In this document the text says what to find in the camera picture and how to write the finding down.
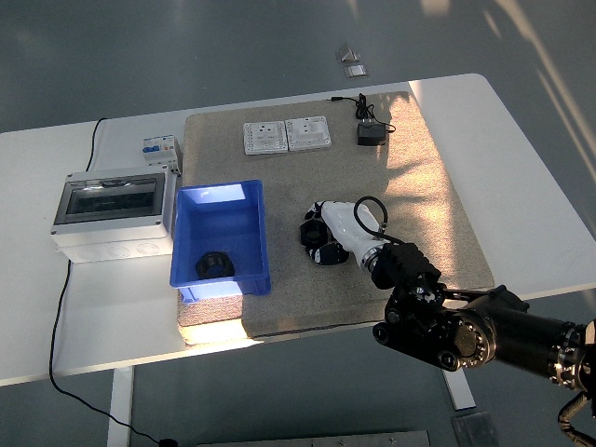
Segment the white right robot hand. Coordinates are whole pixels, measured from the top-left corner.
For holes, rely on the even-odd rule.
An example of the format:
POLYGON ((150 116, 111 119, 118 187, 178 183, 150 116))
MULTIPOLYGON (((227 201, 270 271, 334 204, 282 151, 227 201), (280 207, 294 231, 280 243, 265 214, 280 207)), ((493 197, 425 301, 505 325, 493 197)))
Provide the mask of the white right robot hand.
POLYGON ((351 254, 363 271, 371 271, 386 243, 376 232, 381 225, 364 205, 351 202, 315 202, 300 225, 306 254, 319 265, 345 263, 351 254))

